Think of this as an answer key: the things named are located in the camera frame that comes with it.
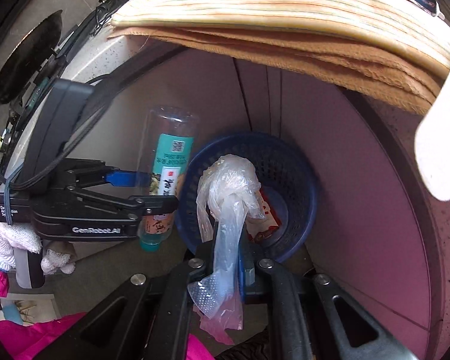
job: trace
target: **metal screw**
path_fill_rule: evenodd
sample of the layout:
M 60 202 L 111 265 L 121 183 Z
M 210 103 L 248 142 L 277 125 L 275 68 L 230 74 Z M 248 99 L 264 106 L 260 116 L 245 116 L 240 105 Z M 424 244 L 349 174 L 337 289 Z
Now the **metal screw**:
M 322 284 L 323 286 L 326 286 L 330 283 L 330 278 L 325 274 L 318 274 L 315 276 L 315 281 L 318 284 Z
M 258 262 L 258 265 L 265 269 L 270 269 L 274 265 L 274 261 L 272 259 L 261 259 Z
M 144 274 L 134 274 L 130 278 L 131 283 L 136 286 L 143 285 L 146 280 L 147 280 L 147 277 Z
M 197 259 L 197 258 L 190 259 L 190 261 L 188 261 L 188 265 L 191 268 L 195 268 L 195 269 L 202 268 L 203 267 L 203 260 L 202 259 Z

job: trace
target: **white glove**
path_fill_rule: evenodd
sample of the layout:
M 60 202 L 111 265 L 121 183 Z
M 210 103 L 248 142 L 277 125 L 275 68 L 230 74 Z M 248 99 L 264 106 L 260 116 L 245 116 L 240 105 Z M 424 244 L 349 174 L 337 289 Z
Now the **white glove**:
M 40 253 L 42 243 L 40 237 L 34 232 L 29 223 L 16 223 L 12 226 L 0 222 L 0 270 L 8 272 L 15 268 L 13 248 L 25 249 L 32 253 Z M 71 255 L 48 249 L 46 256 L 42 258 L 41 267 L 43 273 L 50 275 L 58 268 L 65 274 L 70 274 L 75 269 L 75 263 L 69 262 Z
M 0 270 L 8 272 L 15 268 L 13 248 L 40 253 L 42 244 L 29 223 L 17 223 L 9 226 L 0 222 Z
M 75 270 L 75 263 L 70 262 L 70 255 L 47 249 L 45 257 L 42 258 L 40 266 L 45 275 L 54 274 L 59 268 L 65 274 L 70 274 Z

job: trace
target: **striped cloth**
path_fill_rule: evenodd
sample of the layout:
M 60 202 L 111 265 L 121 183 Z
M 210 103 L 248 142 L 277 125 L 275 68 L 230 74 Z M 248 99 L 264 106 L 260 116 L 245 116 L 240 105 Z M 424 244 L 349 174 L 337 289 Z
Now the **striped cloth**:
M 450 70 L 450 27 L 406 0 L 130 0 L 112 25 L 324 33 L 387 50 L 442 79 Z

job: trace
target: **plastic bottle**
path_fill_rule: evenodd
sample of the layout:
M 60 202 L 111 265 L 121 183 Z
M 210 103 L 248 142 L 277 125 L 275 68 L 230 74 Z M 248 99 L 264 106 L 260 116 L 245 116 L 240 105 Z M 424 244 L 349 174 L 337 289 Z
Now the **plastic bottle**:
M 137 171 L 150 174 L 151 182 L 149 188 L 137 186 L 137 193 L 179 195 L 198 121 L 198 117 L 176 107 L 156 106 L 150 110 Z M 141 247 L 156 251 L 170 236 L 173 220 L 174 213 L 144 216 L 138 229 Z

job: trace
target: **qr code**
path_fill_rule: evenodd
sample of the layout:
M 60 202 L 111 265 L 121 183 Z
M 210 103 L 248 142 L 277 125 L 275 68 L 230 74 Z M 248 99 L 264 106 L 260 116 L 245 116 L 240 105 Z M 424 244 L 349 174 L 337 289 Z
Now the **qr code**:
M 182 153 L 185 148 L 185 142 L 182 140 L 174 140 L 172 142 L 172 152 L 173 153 Z

